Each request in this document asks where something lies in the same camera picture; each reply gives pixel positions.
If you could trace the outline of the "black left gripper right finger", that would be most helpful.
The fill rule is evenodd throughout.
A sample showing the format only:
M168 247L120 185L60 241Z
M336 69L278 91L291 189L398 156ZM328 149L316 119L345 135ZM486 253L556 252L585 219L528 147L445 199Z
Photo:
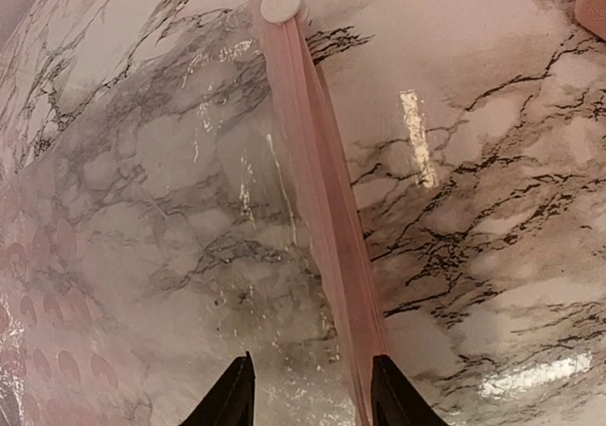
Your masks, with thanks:
M445 426L387 355L373 357L371 401L374 426Z

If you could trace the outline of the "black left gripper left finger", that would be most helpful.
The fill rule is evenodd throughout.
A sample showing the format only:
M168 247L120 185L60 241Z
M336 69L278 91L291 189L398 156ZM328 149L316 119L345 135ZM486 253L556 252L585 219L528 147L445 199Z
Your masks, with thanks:
M256 374L249 352L225 369L180 426L253 426Z

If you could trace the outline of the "clear pink zip top bag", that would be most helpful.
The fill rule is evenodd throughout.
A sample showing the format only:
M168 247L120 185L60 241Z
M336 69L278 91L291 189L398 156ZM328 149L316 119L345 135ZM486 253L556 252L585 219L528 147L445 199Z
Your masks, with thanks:
M354 425L250 0L37 0L1 54L1 421Z

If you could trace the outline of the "white round zipper slider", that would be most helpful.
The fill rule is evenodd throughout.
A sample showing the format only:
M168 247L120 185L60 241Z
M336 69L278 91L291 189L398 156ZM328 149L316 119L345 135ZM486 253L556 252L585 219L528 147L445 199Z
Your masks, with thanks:
M305 0L261 0L259 10L265 21L275 25L292 19L303 23L310 14Z

